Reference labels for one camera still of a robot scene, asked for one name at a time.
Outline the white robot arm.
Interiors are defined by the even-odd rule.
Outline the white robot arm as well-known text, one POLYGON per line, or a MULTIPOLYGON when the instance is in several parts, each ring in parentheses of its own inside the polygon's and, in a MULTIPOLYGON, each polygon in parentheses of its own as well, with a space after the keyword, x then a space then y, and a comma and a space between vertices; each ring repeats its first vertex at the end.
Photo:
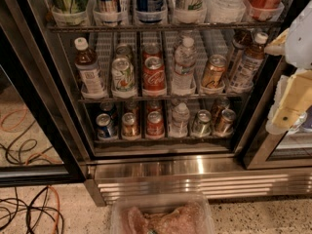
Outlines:
POLYGON ((271 56, 284 56, 296 68, 290 77, 282 75, 268 114, 266 131, 287 132, 312 105, 312 1, 275 40, 265 47, 271 56))

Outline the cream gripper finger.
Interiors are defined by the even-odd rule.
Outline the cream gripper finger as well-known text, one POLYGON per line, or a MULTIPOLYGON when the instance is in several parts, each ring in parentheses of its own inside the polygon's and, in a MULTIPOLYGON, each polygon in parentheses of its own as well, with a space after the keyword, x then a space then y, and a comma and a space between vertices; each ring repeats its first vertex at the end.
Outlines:
POLYGON ((271 56, 284 56, 286 54, 285 46, 289 30, 285 29, 277 38, 270 42, 264 52, 271 56))
POLYGON ((312 70, 299 70, 286 83, 278 102, 272 124, 288 130, 298 117, 312 105, 312 70))

